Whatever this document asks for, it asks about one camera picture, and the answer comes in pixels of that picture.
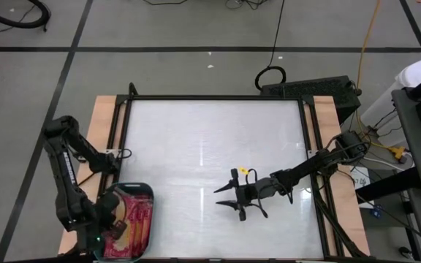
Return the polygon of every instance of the yellow tag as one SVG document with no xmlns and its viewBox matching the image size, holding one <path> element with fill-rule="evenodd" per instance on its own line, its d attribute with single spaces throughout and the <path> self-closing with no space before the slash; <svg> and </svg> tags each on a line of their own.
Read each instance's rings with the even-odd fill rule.
<svg viewBox="0 0 421 263">
<path fill-rule="evenodd" d="M 244 167 L 240 167 L 240 172 L 242 172 L 245 175 L 248 175 L 249 174 L 248 170 L 246 168 L 244 168 Z"/>
</svg>

